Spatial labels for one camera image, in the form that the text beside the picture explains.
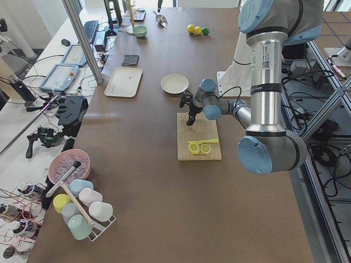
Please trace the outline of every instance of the cup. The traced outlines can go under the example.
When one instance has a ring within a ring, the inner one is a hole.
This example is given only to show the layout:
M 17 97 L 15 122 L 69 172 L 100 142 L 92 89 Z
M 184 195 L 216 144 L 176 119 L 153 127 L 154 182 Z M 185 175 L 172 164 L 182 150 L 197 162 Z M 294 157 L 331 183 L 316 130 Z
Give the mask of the cup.
M 101 222 L 108 221 L 113 212 L 114 209 L 109 203 L 94 202 L 89 207 L 89 215 Z
M 68 203 L 72 203 L 72 200 L 70 197 L 64 193 L 61 193 L 54 198 L 54 208 L 57 213 L 61 214 L 62 213 L 62 208 L 67 205 Z
M 84 188 L 94 189 L 94 185 L 90 181 L 81 179 L 73 180 L 70 184 L 70 190 L 75 196 L 78 196 L 80 191 L 82 191 Z
M 77 240 L 87 238 L 93 230 L 93 227 L 88 224 L 82 215 L 72 216 L 68 221 L 68 227 Z
M 72 216 L 80 214 L 81 212 L 77 208 L 77 206 L 73 203 L 68 203 L 62 208 L 62 216 L 66 225 L 68 225 L 68 221 L 71 219 Z
M 82 191 L 80 191 L 78 197 L 79 197 L 79 200 L 87 207 L 90 207 L 90 205 L 94 202 L 103 201 L 103 195 L 90 188 L 84 188 Z

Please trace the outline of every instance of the white desk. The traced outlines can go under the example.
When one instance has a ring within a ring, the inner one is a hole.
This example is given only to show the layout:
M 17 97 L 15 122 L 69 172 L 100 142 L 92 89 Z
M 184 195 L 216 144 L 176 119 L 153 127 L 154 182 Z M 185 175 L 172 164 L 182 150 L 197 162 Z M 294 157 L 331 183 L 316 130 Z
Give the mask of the white desk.
M 85 21 L 88 20 L 100 20 L 104 21 L 104 18 L 96 18 L 91 16 L 86 16 L 84 11 L 81 12 L 81 20 L 84 24 Z M 68 49 L 68 47 L 61 44 L 61 39 L 68 39 L 71 44 L 76 44 L 78 39 L 74 33 L 71 22 L 67 19 L 53 39 L 50 41 L 46 49 L 43 51 L 38 60 L 42 58 L 46 58 L 53 55 L 64 55 Z M 110 42 L 107 45 L 107 49 L 110 48 L 110 45 L 113 43 L 113 39 L 109 40 Z M 33 75 L 43 75 L 46 76 L 52 67 L 55 64 L 58 64 L 62 60 L 62 56 L 57 56 L 54 58 L 45 59 L 39 61 L 32 67 L 27 74 L 27 76 Z M 91 100 L 91 96 L 94 93 L 96 82 L 94 81 L 94 77 L 90 71 L 90 68 L 80 69 L 78 76 L 75 81 L 71 85 L 71 87 L 67 90 L 67 93 L 76 93 L 77 87 L 80 84 L 80 81 L 84 77 L 82 82 L 82 95 L 88 99 L 88 102 Z M 27 78 L 24 80 L 24 83 L 30 85 L 31 87 L 38 87 L 43 81 L 43 77 L 37 78 Z M 37 94 L 44 95 L 45 93 L 35 90 Z M 38 106 L 42 106 L 44 101 L 38 99 Z M 60 139 L 55 143 L 55 147 L 45 148 L 41 146 L 40 141 L 35 141 L 33 145 L 33 157 L 31 159 L 25 158 L 25 153 L 29 145 L 29 141 L 27 139 L 27 135 L 35 132 L 38 126 L 42 127 L 51 127 L 56 130 L 58 119 L 54 116 L 57 109 L 53 109 L 50 111 L 46 111 L 46 114 L 49 116 L 53 116 L 50 118 L 50 123 L 47 117 L 41 115 L 32 126 L 28 128 L 26 132 L 23 133 L 21 137 L 17 139 L 17 141 L 0 157 L 0 179 L 1 179 L 1 187 L 4 190 L 12 191 L 15 190 L 21 183 L 44 183 L 47 176 L 47 169 L 51 164 L 51 161 L 61 152 L 65 139 Z M 35 112 L 26 112 L 24 105 L 11 104 L 6 103 L 2 111 L 0 111 L 0 149 L 2 150 L 13 138 L 14 136 L 22 130 L 22 128 L 29 123 L 36 115 L 38 111 Z M 1 203 L 6 203 L 8 200 L 0 197 Z M 0 219 L 0 235 L 5 235 L 8 231 L 7 224 Z M 3 237 L 0 236 L 0 242 L 3 242 Z M 33 244 L 27 244 L 25 247 L 33 246 Z M 7 246 L 0 244 L 0 253 L 2 254 Z M 0 262 L 7 263 L 16 263 L 16 262 L 25 262 L 26 259 L 22 259 L 19 256 L 14 256 L 10 259 L 4 259 L 0 256 Z

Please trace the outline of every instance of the black box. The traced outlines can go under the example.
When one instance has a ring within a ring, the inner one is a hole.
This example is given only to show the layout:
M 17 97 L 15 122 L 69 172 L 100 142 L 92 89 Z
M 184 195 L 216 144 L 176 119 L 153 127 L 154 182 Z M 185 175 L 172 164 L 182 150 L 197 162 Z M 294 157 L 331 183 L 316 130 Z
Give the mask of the black box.
M 94 41 L 94 47 L 97 52 L 105 51 L 107 43 L 107 35 L 105 31 L 97 32 Z

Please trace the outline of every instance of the white tray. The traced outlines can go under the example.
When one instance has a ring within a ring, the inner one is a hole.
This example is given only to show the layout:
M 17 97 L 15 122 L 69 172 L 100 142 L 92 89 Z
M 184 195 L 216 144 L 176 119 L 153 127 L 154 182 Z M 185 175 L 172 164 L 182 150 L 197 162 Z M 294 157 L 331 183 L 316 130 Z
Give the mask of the white tray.
M 137 67 L 117 67 L 105 89 L 106 96 L 132 98 L 136 95 L 143 70 Z

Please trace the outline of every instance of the wooden cutting board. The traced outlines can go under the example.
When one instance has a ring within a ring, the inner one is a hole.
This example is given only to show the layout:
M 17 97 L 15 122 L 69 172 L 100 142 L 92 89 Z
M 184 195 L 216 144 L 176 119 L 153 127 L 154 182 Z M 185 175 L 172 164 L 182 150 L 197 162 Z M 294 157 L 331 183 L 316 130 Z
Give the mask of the wooden cutting board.
M 179 161 L 196 161 L 196 160 L 221 160 L 220 145 L 209 144 L 211 152 L 207 155 L 199 153 L 192 154 L 188 150 L 188 141 L 200 141 L 209 139 L 218 139 L 216 121 L 209 121 L 201 112 L 196 115 L 196 121 L 193 126 L 187 126 L 189 115 L 187 113 L 177 113 L 177 145 Z

